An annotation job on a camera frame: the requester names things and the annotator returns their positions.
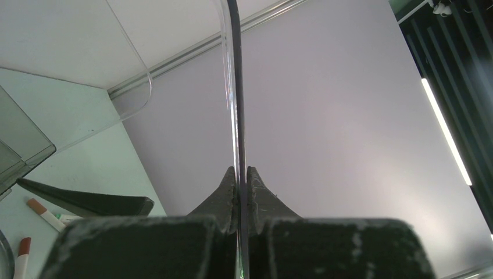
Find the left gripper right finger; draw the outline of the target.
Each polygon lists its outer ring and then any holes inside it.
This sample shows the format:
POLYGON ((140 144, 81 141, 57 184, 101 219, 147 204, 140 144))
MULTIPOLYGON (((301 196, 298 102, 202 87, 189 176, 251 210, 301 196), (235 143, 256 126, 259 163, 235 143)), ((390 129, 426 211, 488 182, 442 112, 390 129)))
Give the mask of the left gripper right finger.
POLYGON ((251 278, 434 278, 419 237, 398 219, 303 218, 247 171, 251 278))

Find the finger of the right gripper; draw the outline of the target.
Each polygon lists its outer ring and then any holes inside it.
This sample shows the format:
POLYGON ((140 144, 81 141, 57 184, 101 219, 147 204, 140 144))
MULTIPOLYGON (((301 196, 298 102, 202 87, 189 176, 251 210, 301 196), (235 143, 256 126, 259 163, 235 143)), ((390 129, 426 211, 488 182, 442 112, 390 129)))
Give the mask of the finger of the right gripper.
POLYGON ((25 190, 81 217, 148 216, 154 201, 146 196, 123 196, 56 188, 25 178, 17 179, 25 190))

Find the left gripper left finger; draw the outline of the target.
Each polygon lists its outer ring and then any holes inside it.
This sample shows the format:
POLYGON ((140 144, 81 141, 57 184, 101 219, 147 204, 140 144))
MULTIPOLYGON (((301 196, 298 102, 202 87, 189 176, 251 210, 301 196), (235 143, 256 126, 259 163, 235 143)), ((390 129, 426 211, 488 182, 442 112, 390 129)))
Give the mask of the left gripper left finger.
POLYGON ((99 217, 71 223, 41 278, 234 278, 235 171, 186 216, 99 217))

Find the clear plastic drawer box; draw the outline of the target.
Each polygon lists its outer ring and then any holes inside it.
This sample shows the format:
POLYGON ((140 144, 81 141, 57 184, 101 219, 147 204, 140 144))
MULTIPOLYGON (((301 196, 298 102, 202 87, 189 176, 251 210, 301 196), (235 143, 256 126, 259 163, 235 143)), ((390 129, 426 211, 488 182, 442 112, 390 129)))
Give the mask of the clear plastic drawer box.
MULTIPOLYGON (((240 17, 236 1, 215 1, 215 7, 233 138, 240 273, 249 270, 240 17)), ((151 71, 108 1, 1 2, 2 278, 13 278, 25 237, 31 237, 25 278, 41 278, 63 232, 36 214, 29 199, 54 215, 76 215, 25 190, 19 178, 73 191, 146 196, 154 207, 137 217, 168 217, 158 213, 123 128, 152 95, 151 71)), ((99 217, 132 216, 82 219, 99 217)))

